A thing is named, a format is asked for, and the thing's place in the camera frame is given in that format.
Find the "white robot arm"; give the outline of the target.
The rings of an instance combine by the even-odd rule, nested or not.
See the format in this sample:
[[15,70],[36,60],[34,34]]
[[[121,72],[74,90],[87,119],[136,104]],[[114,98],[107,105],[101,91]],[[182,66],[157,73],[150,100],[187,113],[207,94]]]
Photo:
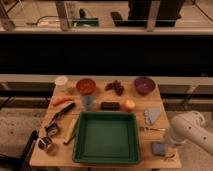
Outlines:
[[172,117],[163,135],[165,156],[173,157],[176,148],[187,140],[213,156],[213,133],[203,128],[205,123],[205,117],[198,111],[189,111]]

